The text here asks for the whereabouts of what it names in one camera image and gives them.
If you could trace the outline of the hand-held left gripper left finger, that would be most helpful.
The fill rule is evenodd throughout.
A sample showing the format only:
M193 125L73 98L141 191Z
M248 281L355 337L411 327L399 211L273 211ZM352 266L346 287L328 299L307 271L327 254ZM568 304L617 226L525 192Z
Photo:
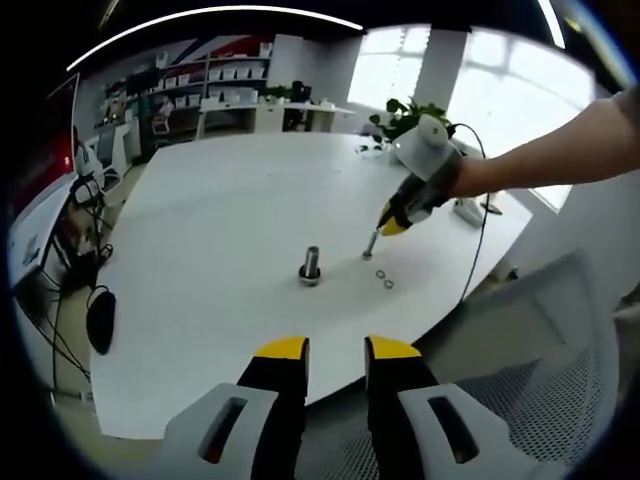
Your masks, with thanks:
M239 380L222 383L172 419L164 479L293 479L305 430L309 339L259 348Z

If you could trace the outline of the person's right hand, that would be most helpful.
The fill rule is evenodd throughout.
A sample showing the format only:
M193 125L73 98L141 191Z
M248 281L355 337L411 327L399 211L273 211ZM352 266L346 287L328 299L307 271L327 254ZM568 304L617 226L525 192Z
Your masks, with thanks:
M489 193L492 187L491 164L487 160L463 156L446 196L448 199L473 198Z

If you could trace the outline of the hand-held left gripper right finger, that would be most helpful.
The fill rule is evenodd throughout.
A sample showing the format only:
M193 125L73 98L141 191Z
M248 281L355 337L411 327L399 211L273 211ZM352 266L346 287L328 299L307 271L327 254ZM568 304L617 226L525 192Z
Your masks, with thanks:
M368 429L382 479L539 479L544 464L518 448L506 422L454 384L440 384L420 352L365 338Z

